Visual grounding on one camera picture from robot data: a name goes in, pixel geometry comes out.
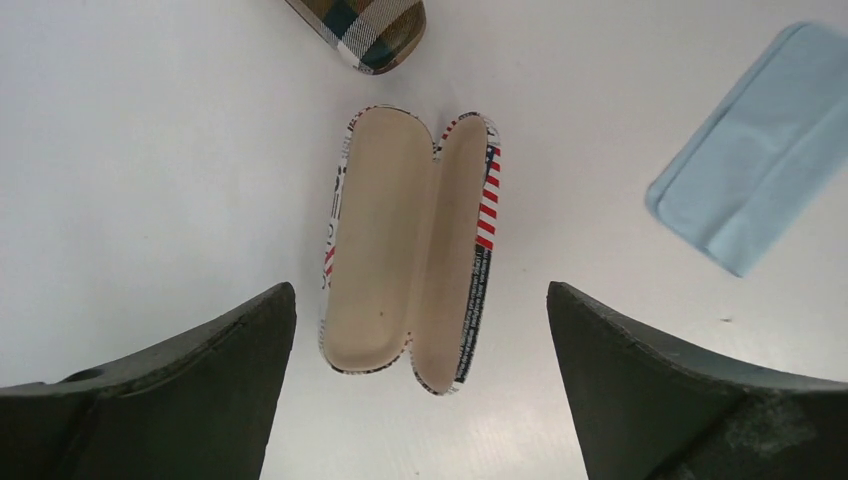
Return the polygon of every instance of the light blue cloth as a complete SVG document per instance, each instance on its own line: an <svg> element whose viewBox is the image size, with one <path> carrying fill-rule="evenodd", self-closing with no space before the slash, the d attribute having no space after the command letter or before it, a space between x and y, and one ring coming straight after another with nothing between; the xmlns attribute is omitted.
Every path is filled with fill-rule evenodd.
<svg viewBox="0 0 848 480"><path fill-rule="evenodd" d="M660 222L742 277L846 157L848 38L796 24L651 185L646 203Z"/></svg>

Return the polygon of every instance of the white table surface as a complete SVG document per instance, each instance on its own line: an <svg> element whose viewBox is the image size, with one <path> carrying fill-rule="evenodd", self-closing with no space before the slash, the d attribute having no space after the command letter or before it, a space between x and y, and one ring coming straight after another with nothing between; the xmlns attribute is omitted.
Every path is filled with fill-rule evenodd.
<svg viewBox="0 0 848 480"><path fill-rule="evenodd" d="M426 7L418 50L375 78L283 0L0 2L0 384L57 381L280 281L299 320L267 479L586 478L551 280L723 354L848 380L848 176L744 280L643 205L780 29L848 31L844 0ZM451 398L406 361L345 377L318 353L333 173L374 103L433 132L479 110L503 137L482 334Z"/></svg>

